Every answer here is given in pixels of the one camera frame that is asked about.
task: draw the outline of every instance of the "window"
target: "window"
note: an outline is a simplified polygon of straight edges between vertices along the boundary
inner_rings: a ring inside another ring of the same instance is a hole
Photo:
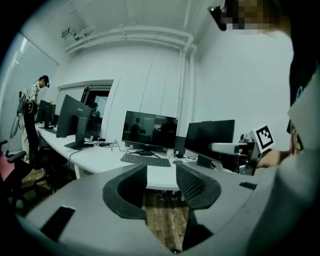
[[[91,116],[87,127],[87,137],[99,137],[102,125],[102,119],[105,114],[105,108],[109,96],[109,90],[92,89],[89,87],[84,90],[82,102],[92,108]]]

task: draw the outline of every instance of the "computer monitor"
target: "computer monitor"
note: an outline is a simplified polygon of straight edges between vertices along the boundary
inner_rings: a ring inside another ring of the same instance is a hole
[[[234,131],[235,120],[190,123],[184,147],[199,155],[199,165],[209,168],[212,160],[221,161],[219,153],[210,150],[209,144],[232,143]]]
[[[44,126],[41,129],[49,129],[49,123],[53,122],[56,111],[56,105],[50,104],[44,100],[40,101],[38,112],[36,115],[35,122],[44,122]]]
[[[76,134],[75,142],[64,145],[67,148],[80,150],[85,147],[85,134],[92,108],[72,98],[69,95],[64,97],[56,137],[62,138]]]
[[[175,147],[178,118],[127,111],[122,141],[167,149]]]

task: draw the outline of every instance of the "keyboard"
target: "keyboard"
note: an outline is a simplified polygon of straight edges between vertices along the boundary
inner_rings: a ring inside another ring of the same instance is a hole
[[[136,154],[125,154],[120,161],[132,164],[146,163],[148,166],[171,167],[169,160],[166,158],[148,157]]]

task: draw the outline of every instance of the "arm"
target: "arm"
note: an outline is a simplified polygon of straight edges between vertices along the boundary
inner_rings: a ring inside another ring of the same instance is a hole
[[[268,150],[256,165],[256,168],[269,168],[279,166],[281,162],[290,156],[289,151]]]

